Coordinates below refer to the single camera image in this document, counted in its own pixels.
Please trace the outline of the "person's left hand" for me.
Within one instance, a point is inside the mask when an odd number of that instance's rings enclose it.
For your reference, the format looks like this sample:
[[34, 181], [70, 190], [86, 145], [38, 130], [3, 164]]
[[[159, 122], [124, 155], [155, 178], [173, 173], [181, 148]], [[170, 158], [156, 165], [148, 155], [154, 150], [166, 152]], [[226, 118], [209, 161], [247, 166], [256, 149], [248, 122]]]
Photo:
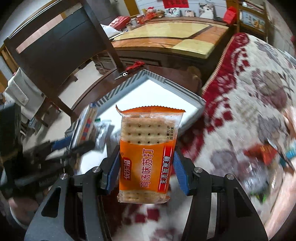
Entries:
[[23, 228], [27, 228], [32, 221], [39, 204], [28, 197], [15, 197], [8, 200], [11, 215]]

